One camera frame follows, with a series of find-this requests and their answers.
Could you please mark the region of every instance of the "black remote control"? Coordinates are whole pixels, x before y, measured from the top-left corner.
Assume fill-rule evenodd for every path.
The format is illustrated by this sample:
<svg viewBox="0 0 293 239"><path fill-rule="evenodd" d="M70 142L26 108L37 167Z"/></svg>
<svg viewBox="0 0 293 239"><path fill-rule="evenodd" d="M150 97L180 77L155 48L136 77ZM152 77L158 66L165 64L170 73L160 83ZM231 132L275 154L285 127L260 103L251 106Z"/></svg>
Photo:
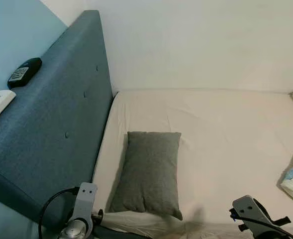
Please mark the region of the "black remote control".
<svg viewBox="0 0 293 239"><path fill-rule="evenodd" d="M25 86L40 69L41 64L42 61L40 58L31 58L24 62L9 78L7 83L9 89Z"/></svg>

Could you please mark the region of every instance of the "light blue wall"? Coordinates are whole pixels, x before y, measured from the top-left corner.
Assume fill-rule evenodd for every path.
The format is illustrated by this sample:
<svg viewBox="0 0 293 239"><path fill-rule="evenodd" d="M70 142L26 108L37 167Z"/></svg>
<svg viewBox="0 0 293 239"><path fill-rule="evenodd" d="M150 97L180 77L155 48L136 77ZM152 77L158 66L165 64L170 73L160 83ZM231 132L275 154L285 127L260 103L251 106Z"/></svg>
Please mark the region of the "light blue wall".
<svg viewBox="0 0 293 239"><path fill-rule="evenodd" d="M41 56L66 25L39 0L0 0L0 90L25 60ZM0 239L37 239L37 224L0 203Z"/></svg>
<svg viewBox="0 0 293 239"><path fill-rule="evenodd" d="M41 56L66 28L39 0L0 0L0 90L22 62Z"/></svg>

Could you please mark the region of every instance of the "blue tag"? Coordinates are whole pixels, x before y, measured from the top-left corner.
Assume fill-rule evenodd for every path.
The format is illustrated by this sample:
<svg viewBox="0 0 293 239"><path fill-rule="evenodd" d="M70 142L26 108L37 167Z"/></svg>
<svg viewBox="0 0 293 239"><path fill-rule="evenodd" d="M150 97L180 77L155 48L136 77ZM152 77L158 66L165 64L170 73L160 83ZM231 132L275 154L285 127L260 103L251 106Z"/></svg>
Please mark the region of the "blue tag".
<svg viewBox="0 0 293 239"><path fill-rule="evenodd" d="M293 179L293 168L286 173L285 179Z"/></svg>

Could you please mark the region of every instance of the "bed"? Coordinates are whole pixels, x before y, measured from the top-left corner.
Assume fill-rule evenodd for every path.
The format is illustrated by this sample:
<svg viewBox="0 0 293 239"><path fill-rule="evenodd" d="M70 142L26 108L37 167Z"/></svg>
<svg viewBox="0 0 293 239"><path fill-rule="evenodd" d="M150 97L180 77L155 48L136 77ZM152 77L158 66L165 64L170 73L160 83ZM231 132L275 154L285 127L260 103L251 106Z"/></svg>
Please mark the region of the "bed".
<svg viewBox="0 0 293 239"><path fill-rule="evenodd" d="M40 71L28 85L13 89L17 97L0 115L3 204L37 222L50 196L93 175L98 185L93 211L105 211L102 227L94 231L101 239L251 238L249 232L239 233L228 212L232 201L246 194L262 202L274 219L287 215L293 222L293 200L278 188L293 160L289 95L123 91L112 104L101 22L94 10L85 11L41 58ZM183 221L109 212L128 131L182 133L178 193ZM44 225L57 229L73 202L72 196L58 198Z"/></svg>
<svg viewBox="0 0 293 239"><path fill-rule="evenodd" d="M183 221L108 213L128 131L182 133L177 177ZM252 195L273 219L289 216L292 223L284 228L293 232L293 200L279 187L292 162L293 99L288 94L122 91L112 104L96 164L94 208L106 211L103 226L151 238L251 238L239 232L228 210L233 200Z"/></svg>

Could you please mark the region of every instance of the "gray pillow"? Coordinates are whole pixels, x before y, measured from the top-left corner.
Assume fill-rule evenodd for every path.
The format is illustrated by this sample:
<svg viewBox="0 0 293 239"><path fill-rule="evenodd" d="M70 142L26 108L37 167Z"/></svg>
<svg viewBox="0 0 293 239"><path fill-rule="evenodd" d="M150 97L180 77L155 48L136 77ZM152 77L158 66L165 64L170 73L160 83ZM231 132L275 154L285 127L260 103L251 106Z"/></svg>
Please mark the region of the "gray pillow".
<svg viewBox="0 0 293 239"><path fill-rule="evenodd" d="M110 211L150 212L183 219L178 205L181 133L128 132L128 146Z"/></svg>

